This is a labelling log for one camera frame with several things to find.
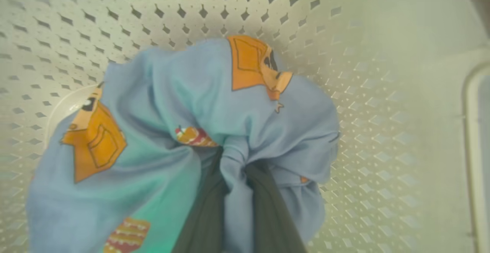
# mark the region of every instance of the blue garment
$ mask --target blue garment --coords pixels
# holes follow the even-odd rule
[[[324,222],[317,183],[336,158],[338,119],[321,89],[282,69],[270,47],[245,36],[110,64],[41,159],[26,205],[31,250],[108,253],[126,242],[123,253],[170,252],[218,145],[230,189],[225,250],[253,251],[243,168],[259,159],[311,239]]]

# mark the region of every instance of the white plastic basket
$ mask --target white plastic basket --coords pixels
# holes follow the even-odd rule
[[[0,0],[0,253],[27,251],[43,142],[109,62],[238,33],[268,42],[338,108],[312,253],[488,250],[461,95],[490,55],[469,0]]]

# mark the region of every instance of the orange cartoon print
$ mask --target orange cartoon print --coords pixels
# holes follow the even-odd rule
[[[245,89],[257,85],[266,87],[271,101],[278,101],[276,112],[284,106],[279,96],[291,81],[291,72],[278,72],[274,54],[270,46],[248,36],[228,37],[233,58],[232,90]]]
[[[179,126],[175,129],[177,141],[187,145],[195,145],[198,147],[217,147],[214,142],[203,129],[196,129],[192,126],[183,129]]]
[[[140,248],[147,237],[150,223],[126,218],[105,242],[103,253],[131,253]]]
[[[75,183],[112,167],[126,147],[124,134],[99,101],[103,85],[89,96],[61,140],[74,148]]]

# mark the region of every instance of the cartoon character print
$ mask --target cartoon character print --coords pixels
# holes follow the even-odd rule
[[[105,242],[103,253],[131,253],[140,248],[147,237],[150,223],[126,218]]]
[[[175,129],[177,135],[177,141],[187,145],[194,145],[198,147],[217,147],[218,144],[214,142],[203,129],[196,129],[195,127],[188,127],[183,129],[179,126]]]
[[[248,36],[228,37],[233,58],[232,91],[257,85],[266,87],[271,101],[277,101],[275,108],[284,106],[279,103],[279,96],[291,81],[291,72],[278,72],[270,46]]]
[[[111,168],[126,147],[124,134],[99,101],[103,86],[96,87],[61,140],[74,148],[75,183]]]

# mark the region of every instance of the perforated basket wall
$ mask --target perforated basket wall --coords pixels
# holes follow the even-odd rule
[[[343,136],[321,185],[327,219],[308,249],[418,251],[420,140],[406,84],[364,16],[363,0],[0,0],[0,253],[27,251],[26,189],[63,97],[147,47],[232,34],[268,42],[337,106]]]

